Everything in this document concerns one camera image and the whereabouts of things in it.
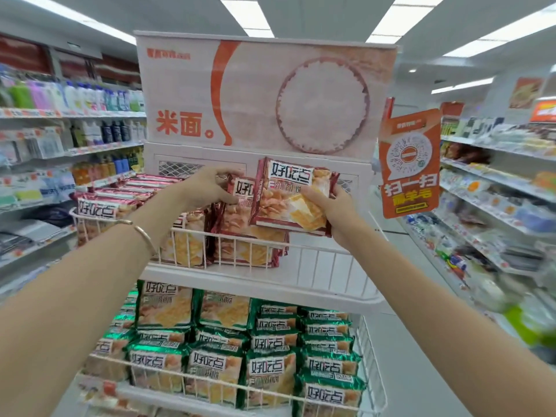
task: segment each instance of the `orange curved line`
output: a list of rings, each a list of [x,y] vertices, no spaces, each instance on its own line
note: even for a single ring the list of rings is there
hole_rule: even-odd
[[[214,61],[212,63],[212,73],[210,76],[212,111],[214,112],[214,117],[220,126],[220,130],[222,130],[222,133],[224,133],[224,137],[226,138],[224,146],[232,145],[232,136],[230,136],[226,125],[224,125],[224,119],[222,118],[222,110],[220,109],[220,90],[222,89],[224,70],[230,61],[233,52],[240,45],[240,43],[240,41],[220,41],[220,45],[216,50]]]

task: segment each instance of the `floor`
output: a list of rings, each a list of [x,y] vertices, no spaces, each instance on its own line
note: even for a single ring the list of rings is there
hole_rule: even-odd
[[[450,287],[395,220],[382,217],[378,197],[371,195],[371,213],[390,242],[435,282]],[[384,302],[366,316],[383,376],[388,406],[382,417],[469,417],[403,323]],[[77,390],[71,386],[52,417],[81,417]]]

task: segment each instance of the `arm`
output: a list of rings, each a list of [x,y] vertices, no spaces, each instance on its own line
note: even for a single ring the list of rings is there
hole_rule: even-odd
[[[202,168],[157,193],[129,217],[158,247],[183,211],[237,199]],[[0,308],[2,417],[48,417],[149,262],[149,246],[119,224],[71,252]]]
[[[547,364],[413,266],[358,217],[338,186],[336,199],[311,189],[303,194],[324,209],[335,240],[357,259],[471,414],[554,413],[556,375]]]

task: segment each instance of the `ceiling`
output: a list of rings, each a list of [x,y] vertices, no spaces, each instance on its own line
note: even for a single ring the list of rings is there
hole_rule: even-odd
[[[54,0],[126,33],[134,30],[241,35],[244,30],[220,0]],[[364,42],[394,0],[258,0],[277,38]],[[444,0],[399,40],[396,80],[438,87],[491,77],[511,65],[556,63],[556,27],[470,59],[442,55],[555,0]],[[134,45],[20,0],[0,0],[0,21],[65,35],[67,41],[136,60]],[[408,73],[417,68],[417,73]]]

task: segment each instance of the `bracelet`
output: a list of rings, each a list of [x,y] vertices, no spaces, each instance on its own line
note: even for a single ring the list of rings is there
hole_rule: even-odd
[[[125,224],[125,225],[133,225],[135,231],[137,231],[139,234],[141,234],[141,237],[143,237],[143,240],[145,240],[147,242],[147,245],[149,246],[149,249],[152,253],[152,256],[157,256],[158,255],[158,250],[155,247],[155,245],[152,243],[151,238],[149,237],[149,234],[147,234],[144,229],[142,229],[140,226],[135,225],[133,223],[133,221],[130,220],[116,220],[116,222],[114,223],[114,225],[116,224]]]

